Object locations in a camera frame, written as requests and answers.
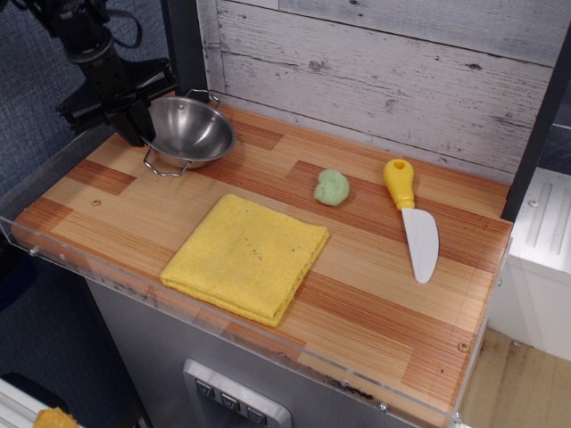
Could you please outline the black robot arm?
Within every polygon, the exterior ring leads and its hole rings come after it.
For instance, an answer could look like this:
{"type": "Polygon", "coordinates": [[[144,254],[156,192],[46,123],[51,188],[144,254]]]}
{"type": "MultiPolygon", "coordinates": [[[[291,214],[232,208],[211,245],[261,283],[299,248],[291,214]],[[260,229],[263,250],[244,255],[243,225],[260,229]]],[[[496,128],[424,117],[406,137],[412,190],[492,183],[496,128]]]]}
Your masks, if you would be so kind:
{"type": "Polygon", "coordinates": [[[142,147],[156,137],[152,101],[174,90],[178,81],[167,58],[131,62],[115,46],[137,49],[143,30],[136,21],[132,44],[106,27],[112,17],[134,20],[131,13],[109,9],[105,1],[14,1],[29,11],[50,37],[57,38],[67,60],[77,65],[85,82],[56,111],[79,135],[100,124],[110,125],[130,145],[142,147]]]}

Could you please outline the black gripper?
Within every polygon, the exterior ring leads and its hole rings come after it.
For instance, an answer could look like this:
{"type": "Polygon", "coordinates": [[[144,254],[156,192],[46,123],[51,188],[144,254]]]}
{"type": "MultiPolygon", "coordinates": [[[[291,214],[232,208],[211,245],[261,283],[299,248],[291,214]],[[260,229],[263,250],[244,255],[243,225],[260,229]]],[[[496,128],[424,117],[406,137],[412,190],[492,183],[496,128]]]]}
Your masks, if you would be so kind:
{"type": "Polygon", "coordinates": [[[154,140],[148,106],[178,86],[168,59],[131,62],[113,53],[78,66],[84,83],[56,107],[72,129],[92,128],[115,113],[114,127],[130,145],[154,140]]]}

